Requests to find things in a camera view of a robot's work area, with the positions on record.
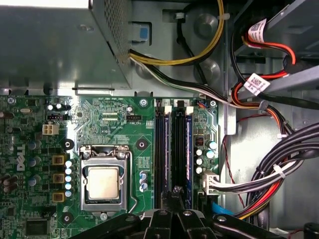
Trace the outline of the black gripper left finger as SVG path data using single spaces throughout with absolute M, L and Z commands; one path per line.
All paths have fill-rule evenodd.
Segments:
M 91 229 L 81 232 L 73 239 L 169 239 L 173 213 L 168 209 L 172 192 L 162 192 L 160 208 L 146 211 L 143 217 L 126 213 L 116 216 Z

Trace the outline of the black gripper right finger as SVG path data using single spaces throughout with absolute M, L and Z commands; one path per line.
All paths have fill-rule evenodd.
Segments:
M 181 239 L 281 239 L 282 236 L 227 214 L 215 214 L 210 220 L 187 209 L 183 202 L 184 189 L 172 190 L 172 227 Z

